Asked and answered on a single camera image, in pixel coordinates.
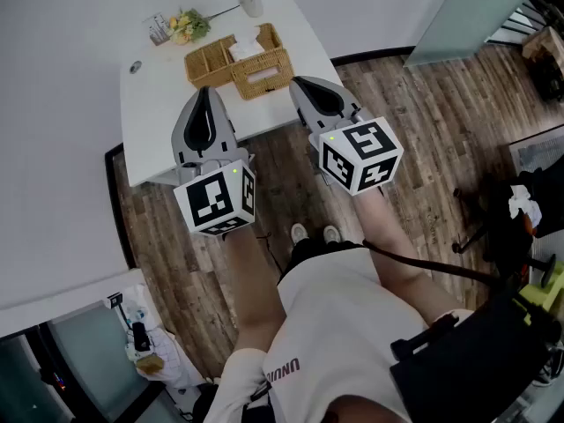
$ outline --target flower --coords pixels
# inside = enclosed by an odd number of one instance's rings
[[[178,21],[178,26],[186,26],[190,23],[190,18],[187,15],[183,15]]]
[[[183,33],[183,32],[174,32],[170,39],[174,44],[178,44],[179,46],[182,46],[190,40],[190,35],[188,33]]]

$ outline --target wicker basket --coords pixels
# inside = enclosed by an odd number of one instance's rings
[[[233,35],[187,54],[184,65],[188,80],[198,89],[206,85],[219,87],[234,81],[245,100],[288,86],[293,77],[292,64],[274,26],[260,25],[256,40],[263,46],[264,52],[238,62],[234,62],[228,50],[235,44]],[[278,74],[256,82],[249,81],[252,74],[272,67],[278,68]]]

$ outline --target chair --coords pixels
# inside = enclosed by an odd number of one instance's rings
[[[533,173],[522,172],[518,177],[507,181],[496,182],[490,178],[488,182],[490,190],[487,211],[479,206],[477,199],[467,198],[460,189],[455,189],[454,196],[476,212],[482,218],[483,225],[463,246],[453,243],[452,250],[462,254],[487,234],[484,260],[495,262],[503,278],[523,272],[524,267],[529,265],[543,271],[543,283],[548,283],[556,256],[552,256],[548,262],[540,262],[528,253],[533,235],[541,238],[564,229],[564,156],[544,171],[539,168]],[[511,185],[519,184],[527,188],[543,215],[536,229],[528,228],[527,219],[522,212],[515,219],[509,216],[508,200],[513,196]]]

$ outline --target glass door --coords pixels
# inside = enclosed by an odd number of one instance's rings
[[[0,421],[70,422],[73,415],[50,387],[33,367],[23,336],[0,341]]]
[[[524,0],[445,0],[405,66],[473,55]]]
[[[125,353],[127,334],[114,310],[99,305],[49,325],[65,362],[107,421],[149,385]]]

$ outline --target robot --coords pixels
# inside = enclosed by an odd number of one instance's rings
[[[191,233],[217,236],[255,222],[255,175],[218,92],[188,100],[171,142],[182,185],[174,190]]]
[[[351,195],[393,178],[404,152],[383,117],[327,80],[294,77],[290,95],[319,166]],[[189,231],[217,236],[255,221],[252,157],[237,146],[217,91],[205,86],[182,109],[171,137],[182,184],[174,190]]]
[[[290,95],[311,131],[326,182],[354,196],[393,179],[404,149],[383,117],[374,118],[343,86],[321,78],[292,78]]]

